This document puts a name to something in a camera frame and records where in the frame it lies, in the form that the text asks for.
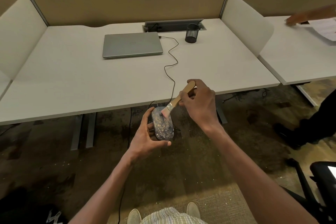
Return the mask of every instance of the shoe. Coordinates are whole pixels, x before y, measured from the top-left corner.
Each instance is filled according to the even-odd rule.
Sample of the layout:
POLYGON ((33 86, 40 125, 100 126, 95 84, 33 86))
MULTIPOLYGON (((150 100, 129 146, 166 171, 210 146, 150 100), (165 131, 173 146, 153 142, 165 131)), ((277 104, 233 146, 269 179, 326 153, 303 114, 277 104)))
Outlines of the shoe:
POLYGON ((128 215, 127 224, 140 224, 141 220, 141 215, 138 209, 133 209, 128 215))
POLYGON ((299 150, 304 144, 298 142, 294 131, 286 128, 284 125, 277 123, 273 125, 275 133, 284 140, 293 150, 299 150))
POLYGON ((201 219, 200 211, 195 203, 190 202, 187 206, 187 214, 191 217, 201 219))

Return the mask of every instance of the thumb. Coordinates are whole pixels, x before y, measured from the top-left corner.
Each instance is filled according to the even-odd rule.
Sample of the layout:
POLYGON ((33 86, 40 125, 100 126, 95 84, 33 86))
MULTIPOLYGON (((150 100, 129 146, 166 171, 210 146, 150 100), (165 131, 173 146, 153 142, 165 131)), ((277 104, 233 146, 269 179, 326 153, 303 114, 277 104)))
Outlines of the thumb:
POLYGON ((188 104, 191 101, 191 98, 189 97, 188 93, 184 91, 180 91, 180 97, 184 104, 188 104))
POLYGON ((153 141, 155 143, 155 148, 163 148, 163 147, 168 147, 171 146, 171 141, 153 141))

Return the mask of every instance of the black shoe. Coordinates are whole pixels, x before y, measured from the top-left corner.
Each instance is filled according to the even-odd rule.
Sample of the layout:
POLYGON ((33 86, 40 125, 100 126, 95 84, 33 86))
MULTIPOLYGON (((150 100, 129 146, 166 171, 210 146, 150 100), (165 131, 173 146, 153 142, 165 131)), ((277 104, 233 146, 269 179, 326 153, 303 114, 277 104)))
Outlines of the black shoe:
POLYGON ((304 143, 302 144, 298 142, 298 138, 294 131, 286 128, 284 125, 276 123, 273 125, 273 129, 293 150, 299 150, 301 146, 304 145, 304 143))

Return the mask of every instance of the mouse cable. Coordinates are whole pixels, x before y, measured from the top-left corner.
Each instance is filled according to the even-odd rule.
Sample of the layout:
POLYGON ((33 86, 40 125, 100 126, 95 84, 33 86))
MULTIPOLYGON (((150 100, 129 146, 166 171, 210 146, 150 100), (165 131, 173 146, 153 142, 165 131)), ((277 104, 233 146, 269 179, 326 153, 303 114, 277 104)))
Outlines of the mouse cable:
POLYGON ((169 100, 169 102, 168 103, 170 103, 170 101, 173 99, 173 94, 174 94, 174 89, 175 89, 175 81, 173 80, 173 78, 171 78, 168 74, 167 74, 167 71, 166 71, 166 67, 171 67, 171 66, 175 66, 175 65, 177 65, 179 62, 178 62, 178 60, 170 53, 170 51, 172 50, 172 49, 174 49, 175 47, 177 47, 178 45, 179 45, 179 42, 175 39, 175 38, 173 38, 173 37, 166 37, 166 36, 159 36, 159 38, 161 39, 161 38, 170 38, 170 39, 174 39, 176 42, 177 42, 177 45, 175 45, 173 48, 171 48, 169 51, 168 51, 168 53, 170 54, 170 56, 172 56, 175 60, 176 60, 176 63, 175 64, 172 64, 172 65, 167 65, 167 66, 164 66, 164 70, 165 70, 165 73, 166 73, 166 75, 174 82, 174 86, 173 86, 173 92, 171 93, 171 98, 170 98, 170 100, 169 100))
MULTIPOLYGON (((131 107, 131 117, 129 119, 129 125, 128 125, 128 143, 127 143, 127 149, 129 148, 130 145, 130 138, 131 138, 131 121, 132 121, 132 107, 131 107)), ((120 204, 119 204, 119 210, 118 210, 118 224, 120 224, 120 210, 121 210, 121 202, 123 201, 123 196, 125 193, 125 184, 124 184, 124 188, 123 188, 123 193, 121 194, 121 198, 120 198, 120 204)))

